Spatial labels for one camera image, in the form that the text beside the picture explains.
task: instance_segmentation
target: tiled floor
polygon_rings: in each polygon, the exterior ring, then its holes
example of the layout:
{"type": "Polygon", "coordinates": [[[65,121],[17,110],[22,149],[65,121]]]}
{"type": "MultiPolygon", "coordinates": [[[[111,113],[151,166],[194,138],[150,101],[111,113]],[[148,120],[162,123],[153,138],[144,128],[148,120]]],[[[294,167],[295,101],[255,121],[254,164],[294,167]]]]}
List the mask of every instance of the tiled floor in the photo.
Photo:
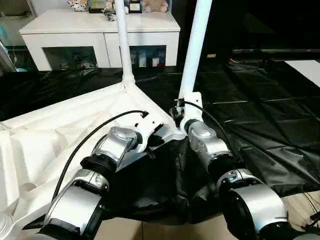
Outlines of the tiled floor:
{"type": "MultiPolygon", "coordinates": [[[[320,211],[320,191],[306,194],[296,194],[284,197],[283,202],[289,211],[289,221],[297,230],[301,225],[310,223],[309,216],[320,211]]],[[[23,231],[18,240],[36,230],[23,231]]],[[[114,218],[104,221],[95,237],[95,240],[236,240],[229,231],[224,217],[217,216],[199,224],[182,226],[167,226],[140,221],[114,218]]]]}

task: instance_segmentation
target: black cloth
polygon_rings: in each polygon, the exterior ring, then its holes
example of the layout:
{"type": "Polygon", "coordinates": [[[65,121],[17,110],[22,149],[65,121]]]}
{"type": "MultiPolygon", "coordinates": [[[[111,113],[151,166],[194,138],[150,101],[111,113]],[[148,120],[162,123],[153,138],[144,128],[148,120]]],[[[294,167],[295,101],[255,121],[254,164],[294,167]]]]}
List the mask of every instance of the black cloth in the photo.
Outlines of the black cloth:
{"type": "MultiPolygon", "coordinates": [[[[0,120],[118,83],[121,77],[117,69],[6,74],[0,78],[0,120]]],[[[169,112],[182,74],[146,69],[135,78],[169,112]]],[[[280,196],[319,190],[320,88],[313,82],[284,62],[203,64],[194,90],[225,128],[234,154],[280,196]]],[[[154,153],[155,159],[145,156],[115,175],[106,219],[184,224],[220,213],[216,187],[187,138],[154,153]]]]}

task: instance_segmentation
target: black cable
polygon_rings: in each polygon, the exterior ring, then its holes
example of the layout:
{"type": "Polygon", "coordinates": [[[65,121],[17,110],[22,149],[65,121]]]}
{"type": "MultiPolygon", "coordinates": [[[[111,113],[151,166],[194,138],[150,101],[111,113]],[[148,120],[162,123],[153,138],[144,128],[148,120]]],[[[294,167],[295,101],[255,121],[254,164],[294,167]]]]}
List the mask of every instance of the black cable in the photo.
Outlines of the black cable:
{"type": "MultiPolygon", "coordinates": [[[[311,208],[313,207],[314,212],[317,213],[317,209],[316,209],[315,205],[311,202],[311,200],[307,197],[307,195],[306,195],[305,193],[303,193],[303,195],[304,195],[305,198],[309,201],[309,203],[310,203],[310,205],[311,205],[311,208]]],[[[313,226],[314,224],[317,224],[317,227],[319,227],[318,221],[319,221],[319,220],[315,220],[311,225],[313,226]]]]}
{"type": "Polygon", "coordinates": [[[309,196],[314,202],[316,202],[317,204],[320,205],[320,202],[318,202],[317,200],[315,200],[314,197],[313,197],[309,192],[307,192],[306,194],[308,194],[308,196],[309,196]]]}
{"type": "Polygon", "coordinates": [[[225,141],[225,144],[226,146],[228,147],[228,149],[232,152],[232,154],[236,154],[236,152],[234,151],[234,149],[232,148],[230,142],[229,142],[229,138],[227,136],[227,133],[224,129],[223,126],[221,126],[221,124],[218,122],[218,120],[212,116],[207,110],[203,109],[202,107],[198,106],[197,104],[193,103],[193,102],[190,102],[190,101],[182,101],[182,103],[184,104],[188,104],[188,105],[191,105],[191,106],[194,106],[196,107],[197,109],[200,109],[202,112],[204,112],[205,114],[207,114],[213,121],[215,124],[217,124],[217,126],[220,128],[221,132],[222,132],[222,135],[224,136],[224,141],[225,141]]]}
{"type": "Polygon", "coordinates": [[[105,125],[107,125],[108,123],[124,116],[124,115],[127,115],[127,114],[133,114],[133,113],[140,113],[142,114],[142,117],[145,117],[146,115],[148,115],[148,112],[146,111],[142,111],[142,110],[132,110],[132,111],[126,111],[126,112],[123,112],[117,116],[114,116],[112,118],[110,118],[109,120],[103,122],[102,124],[100,124],[99,126],[97,126],[92,132],[90,132],[76,147],[75,149],[73,150],[73,152],[71,153],[70,157],[68,158],[68,160],[66,161],[65,165],[64,165],[64,168],[62,170],[62,173],[60,175],[60,178],[58,180],[58,183],[56,184],[56,187],[55,187],[55,190],[54,190],[54,194],[53,194],[53,197],[52,197],[52,201],[56,198],[56,196],[58,195],[59,193],[59,190],[60,190],[60,187],[61,187],[61,184],[62,184],[62,181],[64,180],[64,177],[67,173],[67,170],[68,170],[68,167],[72,161],[72,159],[74,158],[74,156],[76,155],[76,153],[78,152],[78,150],[83,146],[83,144],[85,144],[85,142],[93,135],[95,134],[97,131],[99,131],[102,127],[104,127],[105,125]]]}
{"type": "Polygon", "coordinates": [[[303,195],[304,195],[305,198],[309,201],[311,207],[314,209],[314,212],[316,213],[316,212],[317,212],[317,209],[316,209],[315,205],[311,202],[311,200],[308,198],[308,196],[307,196],[305,193],[303,193],[303,195]]]}
{"type": "Polygon", "coordinates": [[[142,232],[142,240],[144,240],[144,222],[141,222],[141,232],[142,232]]]}
{"type": "Polygon", "coordinates": [[[107,135],[108,135],[108,133],[105,134],[105,135],[103,135],[102,137],[100,137],[100,139],[99,139],[99,140],[96,142],[96,144],[94,145],[93,150],[96,149],[96,147],[98,147],[98,145],[100,144],[100,142],[101,142],[107,135]]]}

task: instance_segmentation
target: stuffed teddy bear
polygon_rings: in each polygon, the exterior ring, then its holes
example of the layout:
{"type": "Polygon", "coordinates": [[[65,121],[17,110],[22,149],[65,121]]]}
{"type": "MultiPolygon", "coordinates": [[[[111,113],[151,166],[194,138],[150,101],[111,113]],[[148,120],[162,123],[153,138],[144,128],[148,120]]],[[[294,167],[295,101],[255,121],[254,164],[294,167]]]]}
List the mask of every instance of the stuffed teddy bear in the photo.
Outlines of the stuffed teddy bear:
{"type": "Polygon", "coordinates": [[[169,7],[166,0],[143,0],[142,5],[145,6],[145,11],[147,13],[151,13],[151,12],[165,13],[169,7]]]}
{"type": "Polygon", "coordinates": [[[113,0],[106,0],[105,9],[113,9],[112,2],[113,0]]]}

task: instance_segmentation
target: white countertop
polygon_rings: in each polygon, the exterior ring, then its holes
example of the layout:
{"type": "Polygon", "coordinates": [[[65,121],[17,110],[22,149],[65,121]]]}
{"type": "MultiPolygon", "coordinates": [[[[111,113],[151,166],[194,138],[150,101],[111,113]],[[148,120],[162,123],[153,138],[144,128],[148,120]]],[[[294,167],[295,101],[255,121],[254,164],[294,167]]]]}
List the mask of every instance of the white countertop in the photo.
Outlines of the white countertop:
{"type": "MultiPolygon", "coordinates": [[[[132,13],[126,16],[128,32],[180,32],[170,12],[132,13]]],[[[116,21],[101,13],[48,10],[20,30],[21,34],[117,33],[116,21]]]]}

